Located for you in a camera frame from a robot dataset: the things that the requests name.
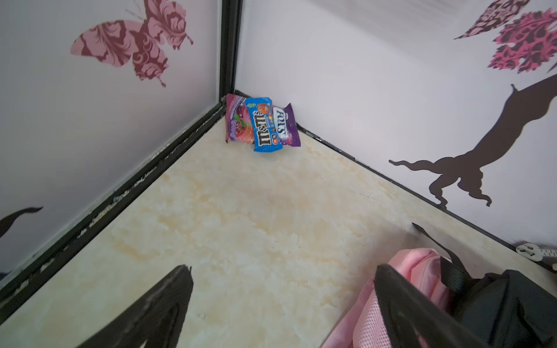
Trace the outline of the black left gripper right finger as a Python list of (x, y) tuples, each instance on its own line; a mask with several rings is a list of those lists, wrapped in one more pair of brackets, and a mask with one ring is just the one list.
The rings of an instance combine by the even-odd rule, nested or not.
[(486, 347), (393, 267), (379, 265), (375, 288), (393, 347)]

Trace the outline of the black backpack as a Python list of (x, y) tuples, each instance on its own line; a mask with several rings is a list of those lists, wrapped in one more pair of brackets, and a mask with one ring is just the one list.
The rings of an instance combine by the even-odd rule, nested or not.
[(556, 297), (519, 271), (472, 278), (460, 258), (444, 247), (441, 281), (453, 298), (448, 312), (490, 347), (555, 347)]

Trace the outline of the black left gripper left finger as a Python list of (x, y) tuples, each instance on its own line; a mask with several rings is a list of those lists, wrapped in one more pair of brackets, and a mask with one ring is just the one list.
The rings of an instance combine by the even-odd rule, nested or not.
[(81, 347), (176, 347), (194, 281), (179, 265)]

